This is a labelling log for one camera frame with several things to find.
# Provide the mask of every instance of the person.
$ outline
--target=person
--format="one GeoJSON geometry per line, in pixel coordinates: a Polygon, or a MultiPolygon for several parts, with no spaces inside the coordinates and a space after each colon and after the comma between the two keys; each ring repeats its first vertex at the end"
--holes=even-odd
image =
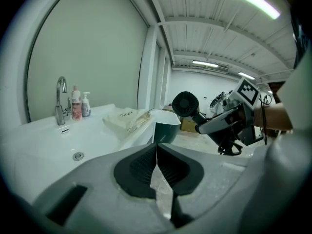
{"type": "MultiPolygon", "coordinates": [[[[293,128],[282,103],[265,106],[264,111],[267,129],[289,131],[293,128]]],[[[260,106],[254,110],[254,125],[256,127],[263,127],[263,115],[260,106]]]]}

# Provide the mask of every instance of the black rubber pad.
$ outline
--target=black rubber pad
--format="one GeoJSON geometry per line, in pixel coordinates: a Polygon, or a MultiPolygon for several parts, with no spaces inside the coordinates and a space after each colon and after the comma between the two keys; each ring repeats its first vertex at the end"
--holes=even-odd
{"type": "Polygon", "coordinates": [[[200,163],[163,144],[157,147],[157,164],[177,195],[191,194],[204,177],[200,163]]]}
{"type": "Polygon", "coordinates": [[[155,190],[150,188],[155,166],[156,144],[150,144],[118,162],[114,168],[114,177],[129,195],[156,199],[155,190]]]}

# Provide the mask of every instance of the folded towel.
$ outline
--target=folded towel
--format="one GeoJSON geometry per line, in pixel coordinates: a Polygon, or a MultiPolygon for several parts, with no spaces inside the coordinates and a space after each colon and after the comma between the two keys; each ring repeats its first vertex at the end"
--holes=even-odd
{"type": "Polygon", "coordinates": [[[127,132],[132,133],[150,117],[151,114],[148,110],[136,110],[127,107],[103,117],[103,122],[109,122],[111,124],[117,125],[123,129],[126,129],[127,132]]]}

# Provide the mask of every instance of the faucet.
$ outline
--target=faucet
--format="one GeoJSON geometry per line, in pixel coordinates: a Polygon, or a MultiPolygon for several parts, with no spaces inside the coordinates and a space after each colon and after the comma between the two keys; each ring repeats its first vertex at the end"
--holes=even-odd
{"type": "Polygon", "coordinates": [[[62,105],[60,104],[60,89],[62,87],[62,93],[67,93],[67,84],[66,79],[64,76],[61,76],[58,78],[57,82],[57,105],[55,106],[55,112],[56,112],[56,119],[59,126],[65,124],[64,116],[68,115],[68,113],[71,112],[71,102],[70,98],[68,98],[68,108],[64,109],[62,108],[62,105]]]}

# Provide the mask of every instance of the white sink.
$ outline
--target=white sink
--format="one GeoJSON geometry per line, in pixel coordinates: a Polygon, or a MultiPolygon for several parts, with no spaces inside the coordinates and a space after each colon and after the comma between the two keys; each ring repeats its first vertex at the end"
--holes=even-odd
{"type": "Polygon", "coordinates": [[[49,185],[92,158],[146,144],[154,133],[151,118],[127,135],[107,127],[102,117],[119,110],[113,104],[92,108],[81,121],[67,117],[58,126],[55,117],[22,125],[1,134],[1,173],[9,189],[33,203],[49,185]],[[84,158],[73,160],[82,152],[84,158]]]}

